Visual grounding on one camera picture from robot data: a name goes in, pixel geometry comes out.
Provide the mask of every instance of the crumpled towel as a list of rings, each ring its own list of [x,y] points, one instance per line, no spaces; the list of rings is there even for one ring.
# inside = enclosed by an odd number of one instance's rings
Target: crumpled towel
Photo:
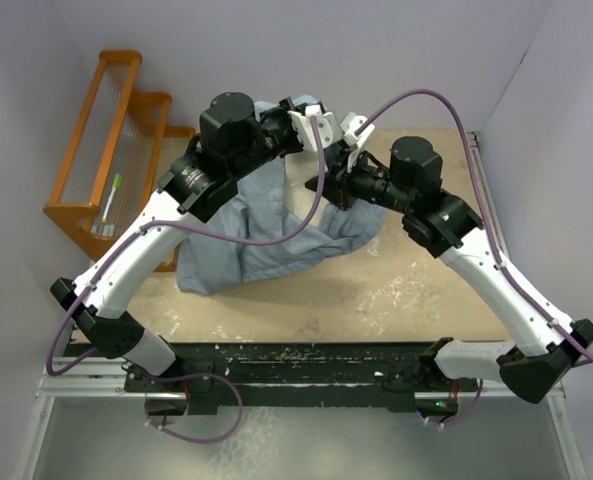
[[[302,96],[295,104],[317,103]],[[256,103],[256,115],[275,106]],[[329,162],[337,146],[325,150]],[[285,206],[285,160],[275,159],[238,182],[238,195],[208,222],[210,230],[235,237],[280,237],[300,224]],[[342,211],[327,204],[318,227],[308,225],[299,235],[279,245],[256,247],[191,235],[180,245],[176,281],[183,292],[213,294],[245,282],[300,272],[328,257],[351,253],[376,236],[386,210],[357,200]]]

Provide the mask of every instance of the wooden tabletop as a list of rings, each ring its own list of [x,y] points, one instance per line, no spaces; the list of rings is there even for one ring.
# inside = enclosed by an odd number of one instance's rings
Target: wooden tabletop
[[[444,160],[443,185],[475,205],[460,140],[451,130],[380,130],[369,151],[389,163],[392,142],[405,134],[427,138]],[[182,154],[167,143],[161,169]],[[181,293],[175,274],[154,274],[130,313],[168,341],[432,341],[509,338],[476,293],[402,230],[390,212],[369,245],[282,278],[205,297]]]

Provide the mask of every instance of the white paint stain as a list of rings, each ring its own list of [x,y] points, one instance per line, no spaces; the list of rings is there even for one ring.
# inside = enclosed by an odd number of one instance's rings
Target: white paint stain
[[[220,338],[227,338],[227,334],[225,333],[225,330],[223,330],[223,327],[221,327],[220,325],[218,325],[216,327],[216,331],[212,332],[213,335],[218,335]]]
[[[172,329],[169,331],[169,336],[173,336],[176,333],[176,330],[178,330],[178,327],[180,327],[180,322],[176,322],[174,324],[174,326],[172,327]]]
[[[163,315],[165,316],[165,318],[169,318],[172,322],[180,320],[180,317],[172,311],[167,311]]]
[[[377,236],[369,242],[369,248],[367,249],[367,253],[369,253],[372,257],[378,256],[378,244],[380,243],[380,238]]]
[[[240,335],[236,335],[236,340],[238,340],[239,342],[242,342],[242,343],[251,343],[251,342],[253,342],[253,340],[249,340],[247,338],[243,338]]]
[[[389,284],[367,292],[356,307],[356,311],[362,316],[362,321],[371,329],[371,332],[365,336],[380,336],[385,333],[389,328],[385,317],[390,311],[407,310],[418,305],[424,288],[424,283],[419,281],[418,276],[418,272],[399,275]]]

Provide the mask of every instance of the orange wooden rack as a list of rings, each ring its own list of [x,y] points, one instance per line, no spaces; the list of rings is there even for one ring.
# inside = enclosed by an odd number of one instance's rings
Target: orange wooden rack
[[[104,50],[83,103],[56,184],[43,211],[97,261],[143,209],[156,181],[168,137],[194,136],[167,125],[171,96],[135,90],[142,57],[135,50]],[[107,218],[101,216],[113,179],[121,176]],[[176,269],[177,250],[157,271]]]

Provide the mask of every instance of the white wall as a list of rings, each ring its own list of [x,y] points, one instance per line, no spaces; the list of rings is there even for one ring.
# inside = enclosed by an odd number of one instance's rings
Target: white wall
[[[430,87],[468,128],[487,120],[551,0],[57,0],[88,68],[99,50],[144,56],[141,86],[168,90],[171,118],[197,125],[217,94],[279,100],[311,93],[369,114]],[[410,100],[380,126],[449,126],[434,100]]]
[[[51,0],[0,1],[0,479],[12,478],[45,352],[50,297],[84,255],[42,213],[90,76]]]
[[[593,320],[593,0],[557,0],[482,132],[512,259]],[[565,381],[593,479],[593,366]]]

